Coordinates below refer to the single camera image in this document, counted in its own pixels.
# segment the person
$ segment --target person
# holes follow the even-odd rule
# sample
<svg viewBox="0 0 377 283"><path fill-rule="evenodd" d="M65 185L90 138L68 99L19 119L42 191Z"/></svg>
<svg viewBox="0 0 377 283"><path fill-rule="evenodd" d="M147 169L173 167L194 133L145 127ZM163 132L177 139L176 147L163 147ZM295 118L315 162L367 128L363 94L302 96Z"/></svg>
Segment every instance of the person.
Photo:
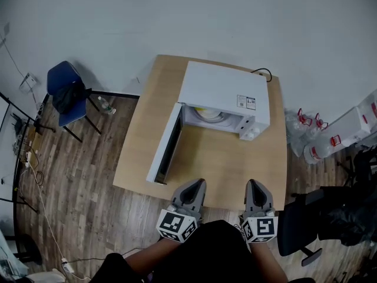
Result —
<svg viewBox="0 0 377 283"><path fill-rule="evenodd" d="M214 221L185 243L161 239L126 259L109 254L91 282L288 282L267 243L247 246L237 228Z"/></svg>

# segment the microwave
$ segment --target microwave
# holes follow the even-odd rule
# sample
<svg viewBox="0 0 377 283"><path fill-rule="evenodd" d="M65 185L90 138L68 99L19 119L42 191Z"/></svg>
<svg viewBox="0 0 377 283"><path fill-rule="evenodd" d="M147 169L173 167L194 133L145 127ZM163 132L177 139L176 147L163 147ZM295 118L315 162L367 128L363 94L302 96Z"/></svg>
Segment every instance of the microwave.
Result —
<svg viewBox="0 0 377 283"><path fill-rule="evenodd" d="M147 175L165 178L183 125L236 133L252 141L270 126L267 81L262 75L189 61L175 103Z"/></svg>

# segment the blue chair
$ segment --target blue chair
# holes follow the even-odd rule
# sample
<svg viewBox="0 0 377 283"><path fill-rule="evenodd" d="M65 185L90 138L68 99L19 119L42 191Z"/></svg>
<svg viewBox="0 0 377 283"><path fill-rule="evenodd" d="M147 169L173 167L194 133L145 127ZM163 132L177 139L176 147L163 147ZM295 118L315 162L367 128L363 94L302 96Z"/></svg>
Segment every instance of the blue chair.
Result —
<svg viewBox="0 0 377 283"><path fill-rule="evenodd" d="M74 82L82 82L80 75L77 73L77 70L73 67L68 61L63 61L62 63L51 68L47 73L47 93L51 96L54 96L57 91L68 84ZM89 102L94 106L94 108L99 111L98 107L94 102L88 97ZM76 103L76 105L70 110L67 114L59 115L59 127L63 127L70 135L77 139L80 143L82 140L74 134L70 129L67 128L67 125L73 123L76 120L85 117L85 119L90 123L90 125L95 128L95 130L101 134L99 129L93 124L93 122L87 117L87 102L82 100Z"/></svg>

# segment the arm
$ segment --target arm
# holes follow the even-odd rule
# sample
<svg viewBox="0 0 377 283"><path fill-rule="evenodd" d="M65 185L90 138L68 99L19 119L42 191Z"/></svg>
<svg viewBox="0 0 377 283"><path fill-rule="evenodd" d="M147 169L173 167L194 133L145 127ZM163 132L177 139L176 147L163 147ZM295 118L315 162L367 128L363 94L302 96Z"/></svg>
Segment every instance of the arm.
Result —
<svg viewBox="0 0 377 283"><path fill-rule="evenodd" d="M181 243L179 242L165 238L127 257L125 260L137 274L147 276L180 245Z"/></svg>
<svg viewBox="0 0 377 283"><path fill-rule="evenodd" d="M266 283L287 283L288 278L272 255L267 243L250 243L255 263Z"/></svg>

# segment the black office chair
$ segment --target black office chair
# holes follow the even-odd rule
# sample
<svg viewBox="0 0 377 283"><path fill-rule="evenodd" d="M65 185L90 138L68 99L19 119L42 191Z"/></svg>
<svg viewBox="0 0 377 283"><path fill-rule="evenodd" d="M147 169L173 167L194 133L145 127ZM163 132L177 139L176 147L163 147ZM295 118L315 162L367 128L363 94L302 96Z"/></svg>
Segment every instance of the black office chair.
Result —
<svg viewBox="0 0 377 283"><path fill-rule="evenodd" d="M306 266L317 260L322 248L315 252L306 248L317 239L319 222L319 205L323 198L323 190L299 195L296 200L284 207L279 213L277 227L277 244L281 256L288 256L302 251L307 257L301 261Z"/></svg>
<svg viewBox="0 0 377 283"><path fill-rule="evenodd" d="M342 167L343 170L348 174L347 180L344 185L346 186L348 183L350 183L350 186L353 186L355 179L357 182L371 181L371 166L377 165L377 162L372 162L371 160L376 157L376 155L377 147L368 151L359 151L353 159L353 163L352 158L350 156L347 156L346 160L349 161L349 167L346 167L341 162L336 162L336 165Z"/></svg>

